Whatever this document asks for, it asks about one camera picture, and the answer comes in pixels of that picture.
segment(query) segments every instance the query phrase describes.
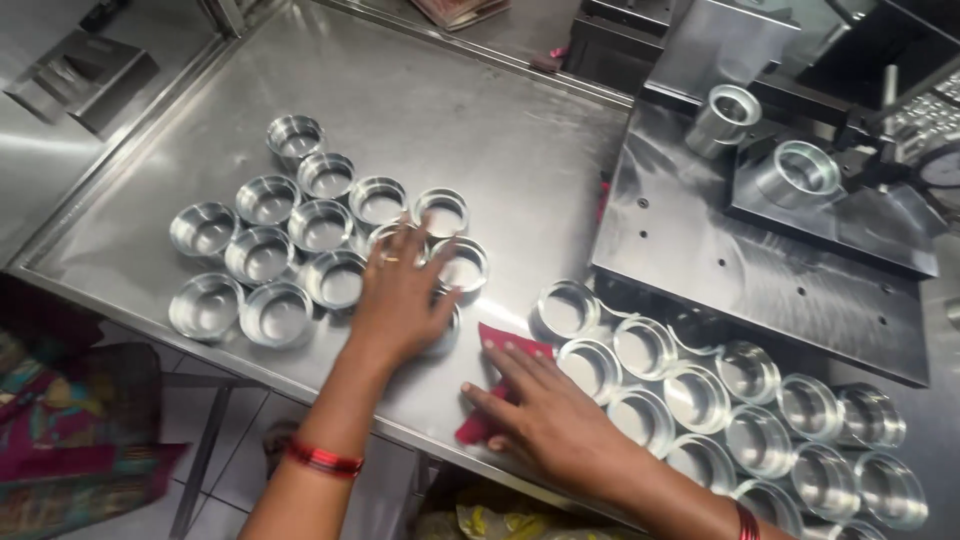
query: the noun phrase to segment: steel base plate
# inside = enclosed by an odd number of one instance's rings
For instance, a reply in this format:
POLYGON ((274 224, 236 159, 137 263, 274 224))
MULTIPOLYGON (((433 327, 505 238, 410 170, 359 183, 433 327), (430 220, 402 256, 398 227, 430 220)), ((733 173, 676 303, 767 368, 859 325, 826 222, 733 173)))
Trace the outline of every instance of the steel base plate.
POLYGON ((592 264, 751 330, 928 386, 919 285, 724 215, 732 160, 687 149, 689 123, 637 100, 592 264))

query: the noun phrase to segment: red rag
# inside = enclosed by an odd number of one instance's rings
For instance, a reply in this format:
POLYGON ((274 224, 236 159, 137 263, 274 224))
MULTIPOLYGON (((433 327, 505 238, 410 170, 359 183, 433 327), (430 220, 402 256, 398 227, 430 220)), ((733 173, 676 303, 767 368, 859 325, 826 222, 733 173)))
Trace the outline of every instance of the red rag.
MULTIPOLYGON (((548 358, 553 359, 553 349, 545 343, 520 337, 514 333, 509 333, 508 331, 497 330, 483 323, 478 325, 478 330, 480 332, 481 343, 489 339, 493 342, 497 349, 503 349, 503 344, 510 341, 514 345, 518 346, 521 351, 530 356, 532 356, 536 351, 540 351, 548 358)), ((507 400, 512 404, 516 403, 516 396, 512 395, 503 380, 498 382, 496 386, 493 387, 493 390, 490 391, 490 393, 500 399, 507 400)), ((454 436, 461 444, 471 445, 480 441, 486 441, 501 431, 502 429, 500 426, 498 426, 491 417, 487 416, 487 414, 481 410, 473 410, 473 412, 471 412, 471 414, 467 417, 467 420, 462 426, 460 426, 454 436)))

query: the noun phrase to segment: tiled floor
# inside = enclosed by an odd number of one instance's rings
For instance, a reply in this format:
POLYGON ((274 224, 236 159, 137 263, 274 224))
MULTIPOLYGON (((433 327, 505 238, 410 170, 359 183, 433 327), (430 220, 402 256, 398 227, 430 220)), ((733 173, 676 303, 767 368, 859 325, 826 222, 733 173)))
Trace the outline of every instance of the tiled floor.
MULTIPOLYGON (((102 344, 145 341, 153 344, 166 372, 218 377, 231 374, 193 356, 155 343, 149 338, 111 323, 101 326, 102 344)), ((163 442, 192 443, 178 465, 166 497, 130 514, 74 531, 63 540, 96 538, 160 540, 173 525, 183 483, 193 462, 196 445, 204 431, 207 413, 213 404, 212 388, 165 388, 163 442)), ((299 420, 308 411, 305 405, 275 392, 256 388, 234 390, 227 416, 217 436, 206 476, 194 511, 190 540, 232 540, 247 520, 247 513, 267 484, 266 459, 261 438, 273 422, 299 420)), ((392 442, 372 436, 367 445, 363 473, 353 487, 341 540, 390 540, 402 518, 410 492, 416 458, 392 442)))

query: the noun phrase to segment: metal cylinder on machine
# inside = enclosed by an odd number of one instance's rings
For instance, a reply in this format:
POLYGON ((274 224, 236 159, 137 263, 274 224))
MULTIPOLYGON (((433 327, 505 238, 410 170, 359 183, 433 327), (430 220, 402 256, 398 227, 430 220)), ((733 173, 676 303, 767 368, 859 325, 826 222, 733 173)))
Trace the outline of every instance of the metal cylinder on machine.
POLYGON ((697 111, 684 141, 690 150, 712 160, 739 144, 761 116, 760 102, 754 94, 739 86, 715 86, 697 111))

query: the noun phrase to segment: left hand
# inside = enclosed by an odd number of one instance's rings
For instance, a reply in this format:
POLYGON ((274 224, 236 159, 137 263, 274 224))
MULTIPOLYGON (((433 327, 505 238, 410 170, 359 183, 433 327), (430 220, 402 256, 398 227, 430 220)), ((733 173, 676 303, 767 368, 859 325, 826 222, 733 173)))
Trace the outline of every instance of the left hand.
POLYGON ((420 227, 413 229, 404 215, 398 231, 379 240, 367 261, 348 344, 368 351, 364 357, 375 364, 374 369, 392 373, 436 341, 460 299, 460 291, 454 290, 433 302, 433 291, 452 249, 417 267, 429 221, 429 215, 424 216, 420 227))

